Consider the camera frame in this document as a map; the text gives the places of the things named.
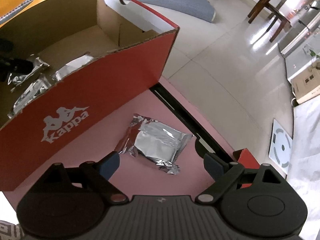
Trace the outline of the red cardboard shoe box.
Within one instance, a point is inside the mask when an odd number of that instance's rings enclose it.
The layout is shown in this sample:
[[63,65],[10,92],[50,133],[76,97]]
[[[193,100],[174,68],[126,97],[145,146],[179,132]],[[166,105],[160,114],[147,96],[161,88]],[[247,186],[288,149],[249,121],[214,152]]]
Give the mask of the red cardboard shoe box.
[[[43,163],[155,85],[179,29],[137,0],[46,0],[3,25],[1,38],[14,45],[9,56],[39,55],[50,65],[42,74],[52,86],[9,119],[13,104],[41,74],[13,93],[7,82],[1,84],[1,190],[10,191],[32,173],[24,160]],[[83,55],[94,59],[52,80]]]

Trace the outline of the brown cardboard carton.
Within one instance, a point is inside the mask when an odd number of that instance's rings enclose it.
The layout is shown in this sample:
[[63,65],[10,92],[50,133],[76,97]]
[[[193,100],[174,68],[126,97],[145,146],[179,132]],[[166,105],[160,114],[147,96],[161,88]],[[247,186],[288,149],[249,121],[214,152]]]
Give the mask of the brown cardboard carton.
[[292,80],[293,94],[299,105],[319,95],[319,69],[308,67]]

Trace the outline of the silver refrigerator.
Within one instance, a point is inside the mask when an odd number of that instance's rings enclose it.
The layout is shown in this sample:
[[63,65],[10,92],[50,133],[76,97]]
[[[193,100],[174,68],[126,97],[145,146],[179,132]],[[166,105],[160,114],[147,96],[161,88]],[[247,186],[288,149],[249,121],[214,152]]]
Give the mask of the silver refrigerator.
[[278,43],[284,58],[292,54],[319,26],[319,4],[314,2],[312,5],[305,6],[302,13]]

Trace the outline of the pink lap desk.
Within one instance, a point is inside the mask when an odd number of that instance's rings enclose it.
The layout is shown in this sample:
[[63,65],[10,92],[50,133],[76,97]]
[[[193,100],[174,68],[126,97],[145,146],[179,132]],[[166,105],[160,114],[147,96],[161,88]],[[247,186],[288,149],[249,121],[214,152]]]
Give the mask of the pink lap desk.
[[233,149],[200,112],[167,80],[130,100],[56,151],[43,163],[31,159],[32,173],[4,195],[17,207],[53,164],[77,167],[116,151],[120,165],[110,182],[126,194],[197,196],[213,183],[203,155],[233,161]]

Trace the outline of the white bathroom scale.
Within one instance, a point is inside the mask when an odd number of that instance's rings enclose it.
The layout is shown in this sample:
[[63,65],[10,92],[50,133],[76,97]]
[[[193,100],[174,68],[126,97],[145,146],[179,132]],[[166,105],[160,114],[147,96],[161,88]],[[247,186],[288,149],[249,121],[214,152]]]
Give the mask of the white bathroom scale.
[[289,171],[292,142],[287,131],[274,119],[268,156],[286,175]]

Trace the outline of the red Kappa box lid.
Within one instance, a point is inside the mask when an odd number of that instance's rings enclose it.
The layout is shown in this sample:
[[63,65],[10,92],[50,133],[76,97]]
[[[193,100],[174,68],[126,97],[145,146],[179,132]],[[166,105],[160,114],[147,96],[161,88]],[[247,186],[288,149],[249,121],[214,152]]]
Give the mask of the red Kappa box lid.
[[237,189],[246,188],[251,186],[255,176],[257,175],[256,172],[253,170],[258,170],[260,164],[257,162],[255,157],[251,154],[251,152],[244,148],[242,150],[237,150],[233,152],[233,157],[236,159],[237,162],[242,164],[245,167],[245,174],[241,176],[239,182],[237,184]]

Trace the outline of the silver foil pouch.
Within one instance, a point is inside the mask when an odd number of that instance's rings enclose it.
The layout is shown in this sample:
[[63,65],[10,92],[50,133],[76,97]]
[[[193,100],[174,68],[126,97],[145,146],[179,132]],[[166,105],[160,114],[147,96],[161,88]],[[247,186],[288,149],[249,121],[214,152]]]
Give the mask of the silver foil pouch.
[[133,157],[140,154],[157,165],[159,170],[177,175],[180,168],[176,160],[192,137],[192,134],[135,113],[115,151]]
[[8,85],[11,87],[10,92],[13,93],[15,90],[21,87],[31,77],[39,76],[46,69],[50,68],[50,65],[44,62],[39,55],[31,54],[27,61],[33,64],[32,70],[28,74],[17,74],[11,73],[8,77]]
[[67,75],[71,74],[72,72],[91,63],[93,59],[94,57],[92,57],[91,55],[83,55],[70,61],[52,75],[52,80],[60,81],[64,79]]
[[48,79],[41,74],[40,77],[33,81],[16,100],[10,112],[8,113],[8,118],[12,119],[17,113],[20,113],[26,105],[46,92],[51,86],[52,85]]

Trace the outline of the white marble tv cabinet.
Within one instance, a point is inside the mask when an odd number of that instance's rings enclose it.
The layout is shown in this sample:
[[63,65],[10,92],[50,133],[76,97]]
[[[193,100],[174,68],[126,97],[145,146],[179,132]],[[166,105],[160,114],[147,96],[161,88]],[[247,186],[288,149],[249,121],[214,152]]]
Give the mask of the white marble tv cabinet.
[[319,96],[294,108],[294,131],[287,181],[305,202],[302,239],[319,239]]

